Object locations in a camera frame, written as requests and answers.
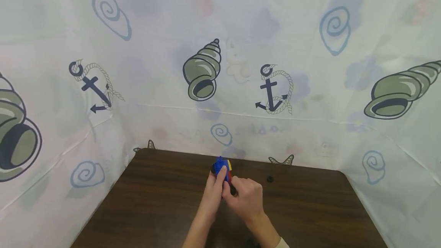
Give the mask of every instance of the left hand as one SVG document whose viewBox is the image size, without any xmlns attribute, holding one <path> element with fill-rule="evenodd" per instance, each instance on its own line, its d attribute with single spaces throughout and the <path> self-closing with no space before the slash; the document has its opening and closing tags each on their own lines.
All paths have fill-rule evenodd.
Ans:
<svg viewBox="0 0 441 248">
<path fill-rule="evenodd" d="M 196 216 L 210 225 L 216 218 L 216 212 L 219 208 L 222 198 L 222 184 L 227 175 L 227 167 L 223 166 L 217 174 L 217 178 L 211 172 L 208 175 L 207 184 L 205 186 L 204 195 L 199 205 Z"/>
</svg>

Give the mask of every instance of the blue toy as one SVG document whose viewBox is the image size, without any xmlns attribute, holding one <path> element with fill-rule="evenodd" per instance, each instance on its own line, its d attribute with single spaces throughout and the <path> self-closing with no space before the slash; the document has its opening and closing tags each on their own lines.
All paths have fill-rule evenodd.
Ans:
<svg viewBox="0 0 441 248">
<path fill-rule="evenodd" d="M 219 156 L 217 158 L 217 161 L 211 166 L 211 173 L 217 176 L 217 174 L 221 171 L 222 166 L 227 167 L 227 175 L 225 176 L 224 181 L 227 181 L 228 184 L 230 185 L 230 193 L 232 195 L 235 195 L 236 188 L 231 184 L 232 167 L 231 167 L 230 160 L 222 158 L 222 156 Z"/>
</svg>

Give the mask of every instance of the shower curtain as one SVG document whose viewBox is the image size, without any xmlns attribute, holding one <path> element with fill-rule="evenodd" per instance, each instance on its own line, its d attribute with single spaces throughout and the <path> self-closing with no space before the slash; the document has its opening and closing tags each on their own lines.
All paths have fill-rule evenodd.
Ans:
<svg viewBox="0 0 441 248">
<path fill-rule="evenodd" d="M 134 149 L 344 173 L 440 247 L 440 0 L 0 0 L 1 247 L 70 247 Z"/>
</svg>

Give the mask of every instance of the sleeve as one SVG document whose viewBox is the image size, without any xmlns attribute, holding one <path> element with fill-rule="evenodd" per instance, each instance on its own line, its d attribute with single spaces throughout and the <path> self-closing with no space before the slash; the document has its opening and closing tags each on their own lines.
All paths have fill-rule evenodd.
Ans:
<svg viewBox="0 0 441 248">
<path fill-rule="evenodd" d="M 285 240 L 283 240 L 282 238 L 280 239 L 279 244 L 276 246 L 276 248 L 289 248 L 288 244 L 285 242 Z"/>
</svg>

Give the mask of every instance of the forearm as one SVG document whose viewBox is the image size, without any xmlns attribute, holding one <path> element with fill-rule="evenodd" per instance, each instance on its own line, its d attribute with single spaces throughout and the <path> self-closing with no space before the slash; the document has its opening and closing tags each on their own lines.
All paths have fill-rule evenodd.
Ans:
<svg viewBox="0 0 441 248">
<path fill-rule="evenodd" d="M 182 248 L 204 248 L 211 225 L 211 220 L 197 213 Z"/>
<path fill-rule="evenodd" d="M 281 240 L 281 237 L 266 214 L 263 214 L 253 221 L 247 222 L 247 227 L 262 248 L 276 248 Z"/>
</svg>

